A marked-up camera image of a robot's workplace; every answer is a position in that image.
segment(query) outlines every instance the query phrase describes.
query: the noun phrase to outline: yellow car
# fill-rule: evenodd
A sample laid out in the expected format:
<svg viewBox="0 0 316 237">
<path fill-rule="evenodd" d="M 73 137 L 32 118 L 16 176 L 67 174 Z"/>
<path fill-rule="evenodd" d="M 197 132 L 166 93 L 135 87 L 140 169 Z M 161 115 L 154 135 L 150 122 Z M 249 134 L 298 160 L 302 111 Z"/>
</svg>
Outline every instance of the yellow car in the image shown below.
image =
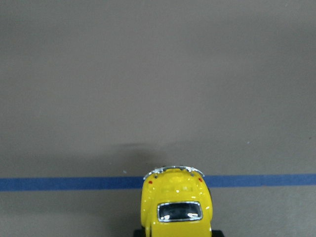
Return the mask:
<svg viewBox="0 0 316 237">
<path fill-rule="evenodd" d="M 211 237 L 212 198 L 203 173 L 188 166 L 144 177 L 141 225 L 146 237 Z"/>
</svg>

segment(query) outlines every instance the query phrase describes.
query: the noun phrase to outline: toy car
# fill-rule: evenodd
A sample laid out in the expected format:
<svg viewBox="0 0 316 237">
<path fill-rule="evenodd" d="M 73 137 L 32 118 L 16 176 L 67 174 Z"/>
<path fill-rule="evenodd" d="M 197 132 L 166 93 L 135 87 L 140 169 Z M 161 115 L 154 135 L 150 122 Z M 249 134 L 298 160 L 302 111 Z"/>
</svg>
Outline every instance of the toy car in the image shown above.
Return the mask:
<svg viewBox="0 0 316 237">
<path fill-rule="evenodd" d="M 210 191 L 188 166 L 155 169 L 144 177 L 141 225 L 146 237 L 211 237 Z"/>
</svg>

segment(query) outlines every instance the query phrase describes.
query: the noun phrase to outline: car body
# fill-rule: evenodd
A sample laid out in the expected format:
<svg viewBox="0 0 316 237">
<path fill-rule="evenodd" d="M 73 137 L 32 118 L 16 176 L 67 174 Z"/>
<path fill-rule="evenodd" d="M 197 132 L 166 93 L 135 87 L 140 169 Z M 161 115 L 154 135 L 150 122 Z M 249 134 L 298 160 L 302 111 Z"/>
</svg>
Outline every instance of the car body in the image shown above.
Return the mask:
<svg viewBox="0 0 316 237">
<path fill-rule="evenodd" d="M 141 225 L 146 237 L 212 236 L 212 198 L 203 176 L 193 167 L 168 166 L 144 177 Z"/>
</svg>

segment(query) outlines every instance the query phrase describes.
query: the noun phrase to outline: rear window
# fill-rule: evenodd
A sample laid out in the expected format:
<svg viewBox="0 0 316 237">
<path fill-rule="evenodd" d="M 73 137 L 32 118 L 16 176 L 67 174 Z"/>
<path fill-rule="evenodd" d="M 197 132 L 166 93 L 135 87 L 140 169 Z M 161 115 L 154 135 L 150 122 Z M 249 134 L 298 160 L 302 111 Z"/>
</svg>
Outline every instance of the rear window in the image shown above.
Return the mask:
<svg viewBox="0 0 316 237">
<path fill-rule="evenodd" d="M 202 209 L 197 201 L 169 202 L 158 205 L 158 220 L 161 222 L 200 219 L 202 219 Z"/>
</svg>

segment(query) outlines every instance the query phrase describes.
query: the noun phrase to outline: blue line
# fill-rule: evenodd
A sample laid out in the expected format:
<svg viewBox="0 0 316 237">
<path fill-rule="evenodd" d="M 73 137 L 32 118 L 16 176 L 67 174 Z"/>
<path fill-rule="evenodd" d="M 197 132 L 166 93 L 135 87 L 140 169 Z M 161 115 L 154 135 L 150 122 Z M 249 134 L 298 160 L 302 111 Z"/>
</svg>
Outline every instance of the blue line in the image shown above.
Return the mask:
<svg viewBox="0 0 316 237">
<path fill-rule="evenodd" d="M 316 174 L 210 175 L 211 188 L 316 185 Z M 0 178 L 0 192 L 140 189 L 142 177 Z"/>
</svg>

